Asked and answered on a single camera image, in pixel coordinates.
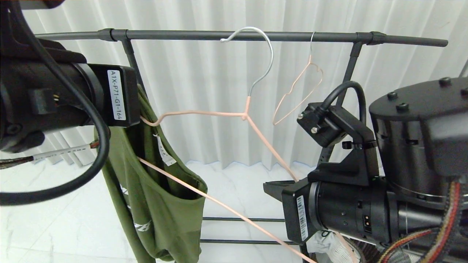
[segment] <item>clothes rack top bar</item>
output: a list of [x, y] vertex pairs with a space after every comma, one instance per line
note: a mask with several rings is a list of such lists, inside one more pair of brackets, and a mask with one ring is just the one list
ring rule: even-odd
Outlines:
[[[281, 42], [309, 42], [312, 32], [265, 32], [271, 41]], [[38, 38], [48, 40], [84, 40], [101, 39], [107, 41], [129, 40], [220, 40], [227, 38], [232, 31], [187, 31], [187, 30], [126, 30], [102, 29], [96, 32], [66, 32], [37, 34]], [[237, 41], [264, 41], [256, 32], [241, 32], [233, 40]], [[330, 33], [315, 32], [313, 42], [344, 42], [375, 45], [375, 44], [409, 44], [445, 47], [447, 40], [424, 38], [388, 36], [380, 32], [357, 33]]]

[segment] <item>white curtain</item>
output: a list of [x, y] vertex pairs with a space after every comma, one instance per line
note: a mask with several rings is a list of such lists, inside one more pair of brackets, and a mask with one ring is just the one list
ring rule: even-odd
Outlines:
[[[364, 46], [352, 79], [365, 89], [368, 105], [399, 87], [456, 77], [468, 59], [468, 1], [465, 0], [67, 0], [52, 10], [25, 11], [35, 33], [116, 29], [231, 30], [244, 26], [264, 31], [369, 32], [448, 39], [445, 48], [382, 44]], [[61, 41], [83, 53], [89, 63], [128, 65], [120, 43], [100, 40]], [[251, 83], [268, 64], [264, 42], [132, 41], [151, 105], [160, 115], [174, 110], [242, 111]], [[307, 102], [322, 101], [341, 83], [350, 43], [313, 43], [313, 59], [324, 80]], [[315, 165], [321, 148], [296, 123], [307, 105], [277, 126], [276, 104], [307, 63], [309, 43], [274, 42], [270, 74], [252, 94], [250, 114], [286, 162]], [[309, 93], [319, 79], [313, 68], [296, 85], [279, 114]], [[345, 103], [357, 114], [349, 92]], [[246, 122], [207, 116], [169, 117], [162, 128], [183, 161], [233, 161], [271, 167], [276, 160]], [[92, 140], [92, 129], [70, 129], [48, 136], [39, 147], [54, 149]], [[332, 160], [346, 151], [336, 149]], [[87, 164], [93, 154], [65, 157]]]

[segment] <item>hanger hook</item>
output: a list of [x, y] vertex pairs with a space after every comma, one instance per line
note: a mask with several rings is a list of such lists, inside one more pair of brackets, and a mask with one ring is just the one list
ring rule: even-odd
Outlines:
[[271, 45], [271, 41], [270, 39], [268, 38], [268, 36], [265, 34], [265, 32], [263, 32], [261, 29], [259, 28], [256, 28], [256, 27], [244, 27], [244, 28], [241, 28], [241, 29], [238, 29], [236, 30], [234, 33], [232, 33], [228, 38], [222, 38], [221, 39], [221, 42], [228, 42], [228, 41], [231, 41], [237, 34], [239, 34], [240, 32], [243, 32], [243, 31], [246, 31], [246, 30], [252, 30], [252, 31], [255, 31], [257, 33], [259, 33], [260, 35], [262, 35], [267, 44], [268, 44], [268, 47], [270, 48], [270, 53], [271, 53], [271, 57], [270, 57], [270, 64], [268, 65], [268, 68], [267, 70], [265, 71], [265, 73], [263, 73], [263, 75], [258, 78], [256, 81], [254, 81], [254, 83], [252, 84], [252, 87], [250, 88], [250, 91], [249, 91], [249, 96], [252, 95], [252, 90], [254, 89], [254, 86], [259, 82], [261, 81], [267, 74], [268, 72], [270, 72], [271, 70], [271, 66], [273, 66], [273, 57], [274, 57], [274, 53], [273, 53], [273, 47]]
[[312, 36], [310, 37], [310, 55], [312, 56], [312, 39], [314, 38], [315, 31], [312, 32]]

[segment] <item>clothes hanger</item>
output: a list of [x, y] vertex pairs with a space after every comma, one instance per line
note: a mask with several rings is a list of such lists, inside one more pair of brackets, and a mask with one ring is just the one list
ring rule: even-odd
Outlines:
[[[227, 116], [227, 117], [241, 117], [242, 120], [247, 120], [250, 124], [250, 126], [252, 126], [252, 129], [254, 129], [254, 131], [257, 133], [257, 135], [259, 136], [259, 138], [262, 140], [262, 142], [267, 146], [267, 148], [272, 152], [272, 154], [277, 158], [277, 160], [280, 162], [280, 164], [288, 171], [288, 173], [291, 175], [291, 177], [293, 178], [294, 181], [298, 181], [298, 178], [294, 175], [294, 173], [291, 171], [291, 169], [289, 168], [289, 166], [286, 164], [286, 162], [281, 158], [281, 156], [279, 156], [279, 154], [276, 152], [276, 150], [273, 148], [273, 146], [271, 146], [271, 144], [268, 142], [268, 140], [265, 138], [265, 136], [260, 132], [260, 130], [257, 128], [257, 126], [255, 125], [255, 123], [253, 122], [253, 120], [250, 118], [249, 116], [249, 106], [250, 106], [250, 96], [252, 94], [252, 90], [253, 88], [255, 87], [255, 85], [260, 81], [262, 80], [267, 74], [268, 72], [270, 71], [271, 69], [271, 66], [273, 64], [273, 57], [274, 57], [274, 53], [273, 53], [273, 47], [271, 45], [271, 41], [270, 39], [268, 38], [268, 36], [263, 32], [261, 31], [260, 29], [258, 28], [255, 28], [255, 27], [244, 27], [244, 28], [241, 28], [237, 31], [235, 31], [230, 37], [226, 38], [226, 39], [221, 39], [222, 42], [228, 42], [230, 41], [233, 37], [235, 37], [238, 33], [242, 32], [242, 31], [245, 31], [245, 30], [253, 30], [253, 31], [256, 31], [258, 33], [260, 33], [266, 40], [266, 42], [268, 43], [268, 46], [270, 48], [270, 52], [271, 52], [271, 58], [270, 58], [270, 64], [267, 68], [267, 70], [265, 71], [265, 73], [259, 78], [257, 79], [253, 84], [252, 84], [252, 87], [250, 88], [250, 91], [249, 91], [249, 95], [247, 96], [247, 99], [246, 99], [246, 105], [245, 105], [245, 111], [242, 112], [242, 113], [232, 113], [232, 112], [216, 112], [216, 111], [199, 111], [199, 110], [187, 110], [187, 111], [175, 111], [175, 112], [167, 112], [167, 113], [164, 113], [163, 115], [161, 115], [158, 119], [158, 121], [152, 123], [148, 120], [146, 120], [144, 117], [140, 117], [141, 120], [149, 125], [149, 126], [152, 126], [152, 127], [156, 127], [158, 126], [165, 117], [167, 116], [174, 116], [174, 115], [186, 115], [186, 114], [202, 114], [202, 115], [211, 115], [211, 116]], [[271, 234], [270, 232], [266, 231], [265, 229], [263, 229], [262, 227], [260, 227], [259, 225], [257, 225], [256, 223], [252, 222], [250, 219], [248, 219], [247, 217], [243, 216], [242, 214], [240, 214], [239, 212], [237, 212], [236, 210], [232, 209], [231, 207], [229, 207], [228, 205], [222, 203], [221, 201], [205, 194], [204, 192], [198, 190], [197, 188], [187, 184], [186, 182], [178, 179], [177, 177], [171, 175], [170, 173], [160, 169], [159, 167], [149, 163], [148, 161], [142, 159], [142, 158], [138, 158], [140, 160], [140, 162], [142, 162], [143, 164], [147, 165], [148, 167], [162, 173], [163, 175], [169, 177], [170, 179], [176, 181], [177, 183], [185, 186], [186, 188], [194, 191], [195, 193], [207, 198], [207, 199], [210, 199], [211, 201], [221, 205], [222, 207], [226, 208], [227, 210], [229, 210], [230, 212], [234, 213], [235, 215], [237, 215], [238, 217], [240, 217], [242, 220], [244, 220], [245, 222], [249, 223], [250, 225], [252, 225], [253, 227], [257, 228], [258, 230], [260, 230], [261, 232], [263, 232], [264, 234], [266, 234], [267, 236], [269, 236], [270, 238], [272, 238], [273, 240], [275, 240], [276, 242], [278, 242], [279, 244], [281, 244], [282, 246], [286, 247], [288, 250], [292, 251], [294, 254], [298, 255], [299, 257], [301, 257], [304, 261], [307, 261], [309, 263], [317, 263], [315, 262], [314, 260], [310, 259], [308, 256], [300, 253], [299, 251], [295, 250], [294, 248], [292, 248], [290, 245], [286, 244], [284, 241], [282, 241], [281, 239], [279, 239], [278, 237], [276, 237], [275, 235]]]
[[[278, 106], [276, 107], [276, 110], [275, 110], [275, 113], [273, 114], [273, 125], [277, 125], [279, 124], [281, 121], [283, 121], [286, 117], [288, 117], [291, 113], [293, 113], [300, 105], [302, 105], [308, 97], [311, 96], [311, 94], [315, 91], [315, 89], [320, 85], [320, 83], [322, 82], [323, 80], [323, 70], [315, 63], [312, 63], [312, 39], [314, 38], [314, 34], [315, 32], [312, 33], [312, 36], [310, 37], [310, 53], [309, 53], [309, 61], [307, 62], [307, 65], [306, 67], [304, 67], [304, 69], [301, 71], [301, 73], [299, 74], [299, 76], [297, 76], [296, 80], [293, 82], [293, 84], [291, 85], [291, 89], [289, 90], [288, 93], [284, 94], [283, 97], [281, 98], [281, 100], [279, 101], [278, 103]], [[310, 93], [299, 103], [297, 104], [296, 107], [294, 107], [294, 109], [292, 109], [288, 114], [284, 115], [284, 117], [282, 117], [279, 121], [275, 122], [275, 118], [276, 118], [276, 114], [278, 112], [278, 109], [279, 107], [281, 106], [281, 103], [283, 103], [283, 100], [289, 96], [293, 90], [294, 90], [294, 86], [296, 85], [296, 82], [301, 78], [301, 76], [304, 74], [304, 72], [307, 70], [307, 68], [310, 66], [310, 65], [314, 65], [316, 68], [317, 68], [317, 72], [321, 72], [322, 73], [322, 77], [320, 78], [320, 81], [319, 83], [310, 91]]]

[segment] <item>green shirt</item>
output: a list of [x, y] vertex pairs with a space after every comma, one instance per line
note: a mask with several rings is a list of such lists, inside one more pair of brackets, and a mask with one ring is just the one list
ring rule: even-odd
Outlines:
[[[141, 89], [139, 100], [142, 116], [155, 122], [157, 118]], [[102, 171], [138, 262], [154, 263], [155, 258], [198, 262], [205, 198], [148, 168], [137, 157], [205, 193], [206, 183], [181, 162], [159, 126], [140, 122], [110, 130], [110, 153]]]

